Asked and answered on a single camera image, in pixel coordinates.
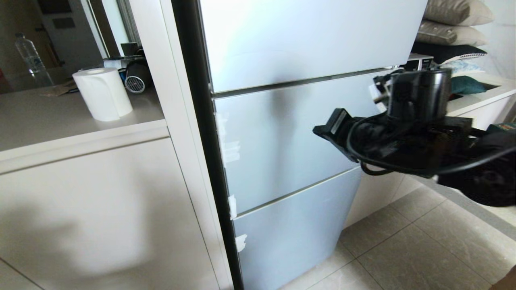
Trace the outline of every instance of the beige pillow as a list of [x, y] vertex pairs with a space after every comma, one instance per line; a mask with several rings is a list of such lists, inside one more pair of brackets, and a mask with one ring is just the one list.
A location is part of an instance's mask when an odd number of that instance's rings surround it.
[[494, 15], [480, 0], [428, 0], [424, 18], [449, 25], [473, 26], [492, 22]]
[[440, 45], [487, 44], [484, 34], [472, 27], [450, 26], [429, 20], [421, 21], [416, 41]]

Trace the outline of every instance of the refrigerator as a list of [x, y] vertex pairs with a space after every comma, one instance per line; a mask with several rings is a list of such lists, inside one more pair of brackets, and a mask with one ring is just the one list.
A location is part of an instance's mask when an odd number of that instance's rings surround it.
[[360, 183], [312, 128], [378, 113], [426, 0], [173, 6], [235, 288], [280, 288], [332, 254]]

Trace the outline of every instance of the teal cushion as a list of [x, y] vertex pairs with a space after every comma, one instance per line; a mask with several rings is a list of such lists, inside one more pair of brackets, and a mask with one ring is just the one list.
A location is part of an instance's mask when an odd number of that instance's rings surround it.
[[483, 93], [486, 88], [476, 79], [463, 75], [451, 78], [451, 90], [451, 93], [472, 94]]

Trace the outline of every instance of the pillow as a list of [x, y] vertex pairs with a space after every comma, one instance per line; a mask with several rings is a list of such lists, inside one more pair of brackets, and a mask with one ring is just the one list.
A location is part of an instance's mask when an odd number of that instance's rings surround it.
[[487, 44], [486, 37], [478, 30], [468, 26], [449, 26], [429, 20], [421, 21], [416, 41], [440, 45]]
[[487, 52], [471, 45], [438, 45], [414, 42], [413, 53], [433, 56], [433, 61], [443, 65], [447, 62], [484, 56]]
[[442, 65], [441, 67], [445, 68], [445, 69], [451, 69], [452, 77], [461, 76], [461, 75], [470, 74], [470, 73], [485, 72], [476, 63], [472, 63], [468, 60], [449, 61], [445, 65]]
[[457, 76], [450, 79], [451, 92], [459, 94], [483, 93], [486, 88], [476, 79], [469, 76]]
[[480, 0], [428, 0], [423, 17], [460, 26], [481, 25], [494, 20], [491, 10]]

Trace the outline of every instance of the freezer drawer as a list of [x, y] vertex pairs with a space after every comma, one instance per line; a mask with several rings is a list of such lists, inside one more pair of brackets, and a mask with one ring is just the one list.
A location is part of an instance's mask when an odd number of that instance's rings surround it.
[[245, 289], [277, 289], [329, 257], [360, 183], [354, 168], [234, 221]]
[[426, 0], [200, 0], [214, 92], [404, 64]]
[[237, 212], [279, 198], [356, 166], [312, 133], [333, 109], [378, 113], [370, 87], [386, 72], [216, 99], [219, 141]]

